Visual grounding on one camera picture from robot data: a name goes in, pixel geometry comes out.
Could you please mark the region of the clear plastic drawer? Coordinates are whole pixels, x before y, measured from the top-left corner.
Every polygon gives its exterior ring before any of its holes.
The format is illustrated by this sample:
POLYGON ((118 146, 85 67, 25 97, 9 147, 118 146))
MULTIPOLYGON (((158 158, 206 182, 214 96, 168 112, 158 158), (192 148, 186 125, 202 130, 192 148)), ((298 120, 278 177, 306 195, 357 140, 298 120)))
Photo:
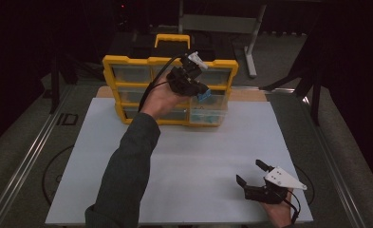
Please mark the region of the clear plastic drawer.
POLYGON ((209 98, 200 102, 197 97, 190 100, 189 123, 197 125, 219 126, 228 112, 228 96, 213 93, 209 98), (196 117, 216 116, 216 123, 197 123, 196 117))

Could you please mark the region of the yellow drawer organizer cabinet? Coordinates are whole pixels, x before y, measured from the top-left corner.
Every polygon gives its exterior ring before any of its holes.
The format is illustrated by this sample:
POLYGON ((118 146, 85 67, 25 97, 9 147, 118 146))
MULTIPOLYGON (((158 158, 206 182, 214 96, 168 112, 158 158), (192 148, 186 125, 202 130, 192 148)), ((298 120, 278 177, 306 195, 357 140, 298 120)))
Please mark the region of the yellow drawer organizer cabinet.
MULTIPOLYGON (((103 74, 113 92, 115 109, 122 122, 129 124, 134 119, 147 87, 165 72, 169 74, 173 67, 181 67, 180 58, 195 51, 208 66, 202 68, 202 74, 196 79, 206 85, 211 94, 226 94, 229 99, 238 63, 227 38, 187 34, 116 34, 103 57, 103 74)), ((208 126, 189 123, 190 100, 194 97, 178 104, 160 118, 159 123, 208 126)))

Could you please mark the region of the dark metal stand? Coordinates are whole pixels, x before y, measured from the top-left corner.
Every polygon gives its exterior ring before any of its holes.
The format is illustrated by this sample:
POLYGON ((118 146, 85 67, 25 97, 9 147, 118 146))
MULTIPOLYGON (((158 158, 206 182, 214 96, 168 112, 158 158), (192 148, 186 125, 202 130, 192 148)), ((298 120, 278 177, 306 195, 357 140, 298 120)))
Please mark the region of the dark metal stand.
POLYGON ((293 94, 304 98, 312 91, 310 117, 318 125, 318 109, 320 103, 322 70, 321 62, 325 59, 325 35, 323 25, 318 19, 308 34, 308 38, 294 60, 288 75, 272 84, 261 86, 261 90, 273 91, 279 86, 300 79, 293 94))
POLYGON ((60 104, 60 76, 63 76, 64 81, 69 85, 75 85, 78 77, 71 56, 62 50, 62 46, 55 41, 52 34, 49 35, 48 41, 51 53, 51 89, 49 91, 51 109, 49 113, 52 114, 60 104))

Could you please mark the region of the grey metal desk frame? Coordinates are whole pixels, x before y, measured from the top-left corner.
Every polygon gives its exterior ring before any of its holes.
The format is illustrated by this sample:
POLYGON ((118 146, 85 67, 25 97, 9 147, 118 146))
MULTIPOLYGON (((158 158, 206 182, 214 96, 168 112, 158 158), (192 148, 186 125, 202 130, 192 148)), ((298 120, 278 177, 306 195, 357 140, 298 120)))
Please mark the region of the grey metal desk frame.
POLYGON ((251 78, 255 78, 257 76, 257 72, 252 51, 258 37, 266 8, 266 4, 261 4, 257 15, 254 18, 197 15, 187 14, 184 11, 184 0, 179 0, 177 31, 182 33, 184 30, 200 30, 249 34, 251 36, 251 40, 249 44, 244 47, 244 56, 246 59, 246 66, 249 76, 251 78))

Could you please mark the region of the aluminium floor rail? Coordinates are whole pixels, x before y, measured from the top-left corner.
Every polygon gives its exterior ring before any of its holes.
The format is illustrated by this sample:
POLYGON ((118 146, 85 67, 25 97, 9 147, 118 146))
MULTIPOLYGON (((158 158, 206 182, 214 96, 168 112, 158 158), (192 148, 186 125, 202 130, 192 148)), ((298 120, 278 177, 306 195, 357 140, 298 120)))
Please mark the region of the aluminium floor rail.
POLYGON ((12 203, 14 202, 17 194, 21 190, 24 182, 26 181, 29 172, 31 171, 33 165, 36 163, 39 155, 41 154, 54 125, 57 123, 58 115, 61 112, 62 107, 67 100, 67 97, 72 92, 74 86, 68 85, 62 92, 60 97, 60 102, 54 109, 52 114, 47 116, 45 123, 43 124, 41 130, 37 134, 34 142, 31 144, 28 152, 26 153, 23 160, 19 163, 12 174, 6 188, 4 189, 0 197, 0 225, 2 224, 7 212, 9 211, 12 203))
POLYGON ((302 103, 302 108, 305 111, 306 119, 308 124, 314 131, 314 134, 321 146, 321 154, 324 158, 327 172, 334 184, 336 192, 340 198, 340 202, 345 209, 346 216, 352 226, 352 228, 367 228, 364 223, 364 218, 360 213, 360 210, 355 203, 353 196, 348 189, 348 186, 345 182, 344 176, 340 172, 336 161, 334 161, 331 150, 327 145, 326 138, 323 134, 323 131, 320 126, 316 125, 312 120, 310 111, 311 106, 307 97, 299 98, 299 101, 302 103))

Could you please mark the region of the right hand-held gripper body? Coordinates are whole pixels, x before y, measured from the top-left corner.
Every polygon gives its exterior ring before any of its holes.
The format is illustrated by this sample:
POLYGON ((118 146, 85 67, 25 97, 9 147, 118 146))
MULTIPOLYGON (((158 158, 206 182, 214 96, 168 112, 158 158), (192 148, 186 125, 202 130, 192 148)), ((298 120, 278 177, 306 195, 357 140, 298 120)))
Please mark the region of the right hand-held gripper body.
POLYGON ((307 186, 279 166, 261 166, 267 175, 265 185, 250 186, 244 182, 246 200, 255 200, 266 204, 279 204, 287 198, 290 189, 307 190, 307 186))

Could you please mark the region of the person's right hand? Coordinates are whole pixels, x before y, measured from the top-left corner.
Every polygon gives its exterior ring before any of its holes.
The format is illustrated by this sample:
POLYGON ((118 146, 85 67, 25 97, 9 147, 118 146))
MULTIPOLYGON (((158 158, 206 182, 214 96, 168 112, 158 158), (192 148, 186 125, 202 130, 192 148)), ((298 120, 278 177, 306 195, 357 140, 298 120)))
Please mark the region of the person's right hand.
POLYGON ((267 204, 261 202, 260 205, 265 210, 267 217, 274 228, 292 228, 291 206, 282 201, 279 204, 267 204))

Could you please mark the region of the blue binder clip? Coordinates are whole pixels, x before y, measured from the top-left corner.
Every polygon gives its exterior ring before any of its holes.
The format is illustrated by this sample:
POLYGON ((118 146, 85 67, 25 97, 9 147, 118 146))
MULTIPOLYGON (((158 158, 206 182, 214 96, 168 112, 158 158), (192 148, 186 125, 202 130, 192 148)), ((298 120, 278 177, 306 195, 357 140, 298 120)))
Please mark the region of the blue binder clip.
POLYGON ((197 97, 197 99, 202 102, 204 101, 205 99, 209 98, 211 96, 211 90, 209 89, 208 91, 206 91, 205 93, 202 93, 201 96, 197 97))

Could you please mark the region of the person's left hand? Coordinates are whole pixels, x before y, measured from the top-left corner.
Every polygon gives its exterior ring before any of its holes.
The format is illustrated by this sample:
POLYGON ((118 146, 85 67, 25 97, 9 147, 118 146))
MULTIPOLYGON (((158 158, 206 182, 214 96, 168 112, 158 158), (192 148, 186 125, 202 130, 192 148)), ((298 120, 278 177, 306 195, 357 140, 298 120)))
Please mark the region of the person's left hand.
POLYGON ((168 114, 176 105, 189 100, 187 96, 180 96, 174 93, 167 83, 165 72, 157 81, 157 85, 149 92, 140 112, 150 115, 157 120, 168 114))

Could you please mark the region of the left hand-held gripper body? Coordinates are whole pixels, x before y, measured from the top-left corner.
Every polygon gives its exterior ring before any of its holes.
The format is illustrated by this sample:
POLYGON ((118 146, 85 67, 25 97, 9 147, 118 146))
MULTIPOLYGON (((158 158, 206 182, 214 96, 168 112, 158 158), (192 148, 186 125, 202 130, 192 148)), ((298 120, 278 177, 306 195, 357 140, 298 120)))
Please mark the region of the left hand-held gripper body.
POLYGON ((166 76, 167 82, 176 94, 192 97, 195 93, 200 93, 197 85, 200 82, 196 78, 202 74, 202 68, 207 69, 208 66, 197 51, 183 55, 180 62, 182 66, 174 66, 166 76))

